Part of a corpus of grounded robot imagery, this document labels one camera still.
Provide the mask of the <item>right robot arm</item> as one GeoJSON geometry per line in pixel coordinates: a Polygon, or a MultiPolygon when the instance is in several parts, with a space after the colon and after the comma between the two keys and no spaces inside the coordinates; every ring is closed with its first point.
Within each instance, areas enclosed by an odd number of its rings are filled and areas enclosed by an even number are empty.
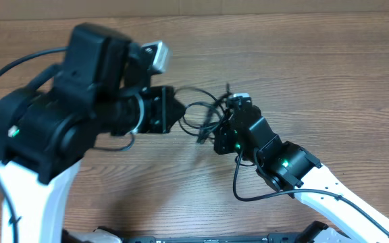
{"type": "Polygon", "coordinates": [[[349,190],[315,155],[270,128],[260,110],[230,105],[215,134],[218,154],[238,153],[273,190],[253,201],[287,194],[311,207],[355,242],[389,242],[389,218],[349,190]]]}

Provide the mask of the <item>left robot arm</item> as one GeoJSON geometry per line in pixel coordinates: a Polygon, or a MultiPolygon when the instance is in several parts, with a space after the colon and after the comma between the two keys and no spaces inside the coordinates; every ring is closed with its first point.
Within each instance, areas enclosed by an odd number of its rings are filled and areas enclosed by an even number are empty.
{"type": "Polygon", "coordinates": [[[152,86],[172,55],[115,30],[77,25],[61,63],[0,100],[3,242],[60,242],[70,187],[100,134],[167,134],[184,115],[171,86],[152,86]]]}

